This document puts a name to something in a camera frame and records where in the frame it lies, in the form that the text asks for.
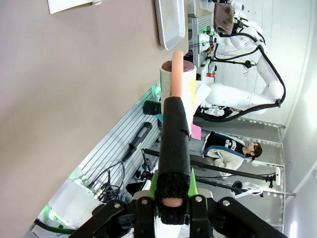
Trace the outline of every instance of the black t-shirt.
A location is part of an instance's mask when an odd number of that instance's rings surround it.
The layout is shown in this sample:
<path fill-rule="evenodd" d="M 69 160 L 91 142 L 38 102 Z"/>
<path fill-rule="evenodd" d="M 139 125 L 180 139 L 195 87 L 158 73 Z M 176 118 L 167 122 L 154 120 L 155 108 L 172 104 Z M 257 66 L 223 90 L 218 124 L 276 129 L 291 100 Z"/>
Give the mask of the black t-shirt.
<path fill-rule="evenodd" d="M 244 147 L 241 143 L 227 137 L 226 139 L 222 136 L 217 136 L 213 131 L 210 133 L 210 136 L 207 139 L 206 145 L 204 147 L 204 150 L 206 150 L 208 147 L 217 145 L 217 146 L 224 146 L 228 149 L 231 149 L 233 151 L 236 151 L 242 155 L 244 155 L 242 148 Z"/>

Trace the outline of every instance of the white tray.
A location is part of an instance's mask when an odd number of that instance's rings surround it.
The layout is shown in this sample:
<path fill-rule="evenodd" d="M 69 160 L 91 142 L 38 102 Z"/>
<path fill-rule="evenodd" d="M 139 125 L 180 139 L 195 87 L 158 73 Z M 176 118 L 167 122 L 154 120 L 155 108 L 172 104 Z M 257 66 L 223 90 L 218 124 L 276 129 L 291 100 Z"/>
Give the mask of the white tray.
<path fill-rule="evenodd" d="M 159 42 L 168 51 L 185 37 L 184 0 L 155 0 Z"/>

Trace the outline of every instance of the peach colored rod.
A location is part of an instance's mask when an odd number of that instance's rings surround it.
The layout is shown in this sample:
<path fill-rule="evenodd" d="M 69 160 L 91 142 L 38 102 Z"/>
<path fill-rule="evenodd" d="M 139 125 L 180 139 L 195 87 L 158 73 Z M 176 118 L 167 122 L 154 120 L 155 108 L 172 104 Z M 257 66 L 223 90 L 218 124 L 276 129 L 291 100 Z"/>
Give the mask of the peach colored rod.
<path fill-rule="evenodd" d="M 183 96 L 183 57 L 182 51 L 175 51 L 172 58 L 172 96 Z"/>

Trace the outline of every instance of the pink sticky note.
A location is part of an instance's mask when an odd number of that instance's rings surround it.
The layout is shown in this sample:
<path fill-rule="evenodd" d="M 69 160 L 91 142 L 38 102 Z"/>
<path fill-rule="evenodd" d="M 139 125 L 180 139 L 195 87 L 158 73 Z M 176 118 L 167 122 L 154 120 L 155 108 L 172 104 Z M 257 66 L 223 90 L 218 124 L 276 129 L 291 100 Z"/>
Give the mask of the pink sticky note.
<path fill-rule="evenodd" d="M 201 140 L 202 139 L 202 129 L 194 124 L 191 124 L 192 128 L 192 138 L 196 140 Z"/>

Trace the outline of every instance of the brown cloth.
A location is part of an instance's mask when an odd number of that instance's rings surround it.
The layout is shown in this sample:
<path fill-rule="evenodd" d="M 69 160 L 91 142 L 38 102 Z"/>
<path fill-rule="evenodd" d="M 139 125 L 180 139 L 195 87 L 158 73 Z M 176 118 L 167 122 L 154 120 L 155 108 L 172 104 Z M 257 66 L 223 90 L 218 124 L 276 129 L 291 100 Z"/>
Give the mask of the brown cloth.
<path fill-rule="evenodd" d="M 231 35 L 233 14 L 233 7 L 230 4 L 216 3 L 213 14 L 213 28 L 215 31 Z"/>

